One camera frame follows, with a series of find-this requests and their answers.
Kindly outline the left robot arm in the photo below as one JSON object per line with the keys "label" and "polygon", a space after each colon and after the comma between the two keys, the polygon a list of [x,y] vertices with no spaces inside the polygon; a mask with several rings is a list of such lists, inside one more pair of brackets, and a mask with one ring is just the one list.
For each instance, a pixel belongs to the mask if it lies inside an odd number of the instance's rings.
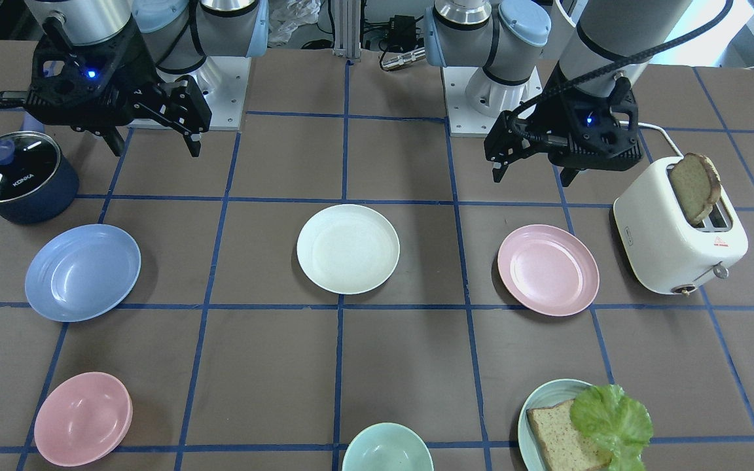
{"label": "left robot arm", "polygon": [[470,67],[465,96],[494,122],[484,157],[494,182],[538,153],[568,186],[586,170],[641,161],[632,86],[688,1],[589,1],[571,20],[558,1],[436,1],[425,12],[431,65]]}

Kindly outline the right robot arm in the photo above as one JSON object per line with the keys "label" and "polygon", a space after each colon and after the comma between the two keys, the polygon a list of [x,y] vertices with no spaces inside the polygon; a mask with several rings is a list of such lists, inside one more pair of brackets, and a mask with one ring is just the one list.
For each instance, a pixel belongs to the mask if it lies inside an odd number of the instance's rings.
{"label": "right robot arm", "polygon": [[263,56],[266,1],[27,1],[44,35],[17,105],[46,125],[101,137],[152,120],[181,134],[192,157],[212,110],[194,73],[209,58]]}

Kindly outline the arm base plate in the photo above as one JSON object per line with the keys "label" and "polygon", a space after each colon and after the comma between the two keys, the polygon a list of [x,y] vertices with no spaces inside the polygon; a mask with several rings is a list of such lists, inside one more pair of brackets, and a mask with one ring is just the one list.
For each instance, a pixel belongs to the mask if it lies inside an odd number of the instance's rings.
{"label": "arm base plate", "polygon": [[513,111],[542,90],[538,69],[522,84],[507,86],[480,67],[442,68],[452,137],[485,137],[502,111]]}
{"label": "arm base plate", "polygon": [[210,131],[240,130],[251,65],[251,58],[215,56],[190,72],[212,112]]}

